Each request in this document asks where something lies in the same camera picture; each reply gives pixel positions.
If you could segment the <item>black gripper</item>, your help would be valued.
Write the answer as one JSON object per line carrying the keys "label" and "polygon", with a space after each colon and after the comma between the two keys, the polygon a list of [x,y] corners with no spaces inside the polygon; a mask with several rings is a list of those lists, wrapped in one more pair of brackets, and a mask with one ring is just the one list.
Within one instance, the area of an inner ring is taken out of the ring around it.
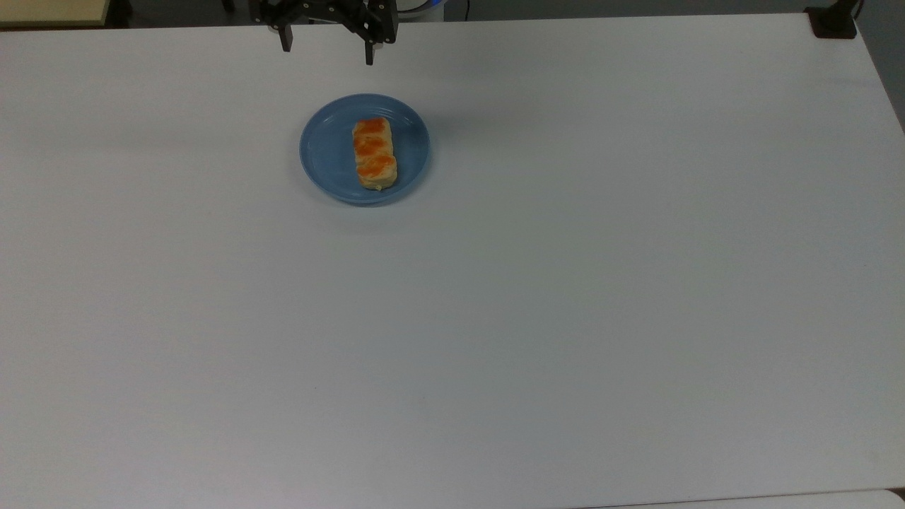
{"label": "black gripper", "polygon": [[395,1],[250,1],[251,20],[278,33],[282,51],[292,48],[291,25],[301,20],[342,25],[365,42],[366,65],[375,61],[376,43],[397,41],[399,16]]}

